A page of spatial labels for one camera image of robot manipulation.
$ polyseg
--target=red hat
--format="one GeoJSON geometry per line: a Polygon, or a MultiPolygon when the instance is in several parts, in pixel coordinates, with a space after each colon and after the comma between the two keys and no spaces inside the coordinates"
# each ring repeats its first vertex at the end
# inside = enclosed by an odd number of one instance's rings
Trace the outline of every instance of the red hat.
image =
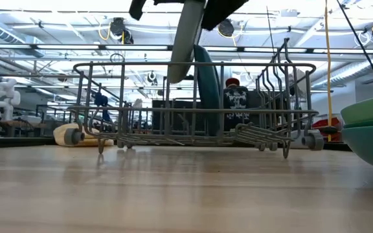
{"type": "Polygon", "coordinates": [[[240,85],[240,81],[236,78],[229,78],[225,81],[225,86],[228,87],[230,85],[240,85]]]}

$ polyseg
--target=white robot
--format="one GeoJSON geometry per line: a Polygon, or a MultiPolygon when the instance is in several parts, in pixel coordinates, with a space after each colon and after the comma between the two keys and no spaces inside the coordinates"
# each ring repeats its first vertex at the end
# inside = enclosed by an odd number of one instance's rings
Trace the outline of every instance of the white robot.
{"type": "Polygon", "coordinates": [[[0,82],[0,99],[5,97],[3,101],[0,101],[0,109],[4,108],[4,114],[1,116],[1,120],[12,120],[12,112],[14,107],[19,105],[21,101],[21,95],[18,91],[14,90],[14,86],[17,84],[15,79],[8,79],[6,82],[0,82]]]}

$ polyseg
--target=table surface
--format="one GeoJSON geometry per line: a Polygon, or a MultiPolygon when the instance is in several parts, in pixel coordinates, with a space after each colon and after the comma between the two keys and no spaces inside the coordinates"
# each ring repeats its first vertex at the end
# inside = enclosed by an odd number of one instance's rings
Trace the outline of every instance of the table surface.
{"type": "Polygon", "coordinates": [[[373,232],[350,152],[0,148],[0,232],[373,232]]]}

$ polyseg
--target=person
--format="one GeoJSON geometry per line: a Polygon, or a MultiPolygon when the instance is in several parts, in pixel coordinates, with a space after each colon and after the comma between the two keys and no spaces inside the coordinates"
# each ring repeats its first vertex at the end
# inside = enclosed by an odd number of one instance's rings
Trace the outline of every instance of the person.
{"type": "MultiPolygon", "coordinates": [[[[248,105],[248,89],[240,86],[236,78],[229,78],[225,81],[226,88],[223,92],[224,109],[245,109],[248,105]]],[[[224,116],[224,130],[230,131],[237,124],[249,123],[248,113],[226,113],[224,116]]]]}

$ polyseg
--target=stacked bowls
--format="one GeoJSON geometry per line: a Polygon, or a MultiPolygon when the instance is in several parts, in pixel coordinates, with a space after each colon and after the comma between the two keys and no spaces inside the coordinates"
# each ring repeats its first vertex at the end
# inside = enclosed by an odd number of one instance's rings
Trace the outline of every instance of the stacked bowls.
{"type": "Polygon", "coordinates": [[[342,136],[354,153],[373,165],[373,98],[341,111],[345,122],[342,136]]]}

